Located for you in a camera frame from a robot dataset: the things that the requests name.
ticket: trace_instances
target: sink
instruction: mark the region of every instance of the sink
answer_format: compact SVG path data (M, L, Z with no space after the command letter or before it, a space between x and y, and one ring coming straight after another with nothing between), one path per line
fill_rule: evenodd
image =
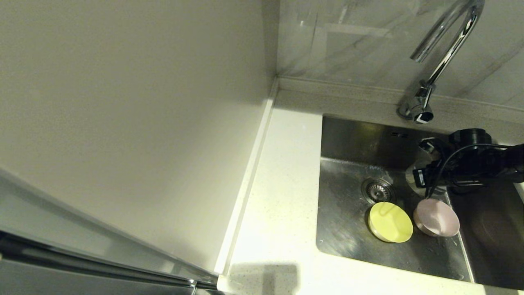
M324 253L468 282L524 289L524 204L513 183L475 193L440 187L433 195L461 222L458 235L434 238L413 225L405 243L385 243L367 226L375 202L413 219L422 200L406 169L425 156L418 142L447 135L324 117L316 245Z

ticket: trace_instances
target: stainless steel sink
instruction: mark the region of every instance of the stainless steel sink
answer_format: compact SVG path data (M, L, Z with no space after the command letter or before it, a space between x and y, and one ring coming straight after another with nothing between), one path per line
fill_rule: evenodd
M422 199L406 169L423 156L418 142L446 135L324 117L316 245L325 253L498 287L524 289L524 204L512 183L463 195L439 189L461 221L452 238L415 225L406 243L377 239L367 227L374 202L389 201L412 218Z

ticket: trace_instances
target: black cable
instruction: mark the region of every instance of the black cable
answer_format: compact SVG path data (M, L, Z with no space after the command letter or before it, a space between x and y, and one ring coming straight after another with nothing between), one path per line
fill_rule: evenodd
M431 198L431 195L433 195L433 192L435 191L435 188L437 187L437 185L439 183L440 177L442 176L442 172L444 172L444 168L446 168L446 165L451 160L451 158L453 158L456 154L462 152L463 150L472 148L474 146L492 146L494 148L499 148L499 149L508 149L508 148L512 147L511 145L500 145L500 144L491 144L491 143L475 143L475 144L470 144L470 145L461 147L460 149L458 149L455 152L453 152L446 159L446 161L444 161L444 163L442 164L442 166L439 169L439 172L436 175L436 178L435 178L435 181L433 182L433 185L429 189L426 189L424 198L426 198L426 199Z

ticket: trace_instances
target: faucet spout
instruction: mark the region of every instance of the faucet spout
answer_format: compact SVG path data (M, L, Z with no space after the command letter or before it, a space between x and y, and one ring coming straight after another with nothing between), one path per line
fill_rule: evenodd
M483 8L484 0L457 0L433 25L426 37L424 37L422 42L411 55L411 59L416 62L423 62L431 50L440 41L442 36L455 23L455 21L461 15L467 13L466 19L464 20L461 29L456 34L454 42L451 44L446 54L442 57L440 63L437 65L427 80L421 81L421 88L419 89L419 92L424 89L435 88L435 82L472 32L473 28L478 22L478 19L480 18ZM414 98L407 99L407 101L404 102L398 109L398 113L401 115L401 117L413 120L416 123L427 123L428 121L420 119L420 114L412 113L409 107L415 107L417 110L423 112L426 108L429 107L428 103L430 95L431 91L429 91L429 94L424 96L423 99L421 99L420 95L416 95Z

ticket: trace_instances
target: faucet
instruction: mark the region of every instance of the faucet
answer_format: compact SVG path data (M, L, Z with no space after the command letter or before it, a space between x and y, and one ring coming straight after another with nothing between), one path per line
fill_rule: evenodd
M420 88L415 96L408 97L397 109L398 114L402 118L412 120L418 124L426 124L433 119L434 116L429 106L429 99L431 93L435 90L435 82L470 35L481 16L483 8L484 0L457 0L437 20L424 40L415 49L411 59L416 62L423 62L446 31L461 15L467 12L467 17L455 36L455 41L442 57L429 79L420 80Z

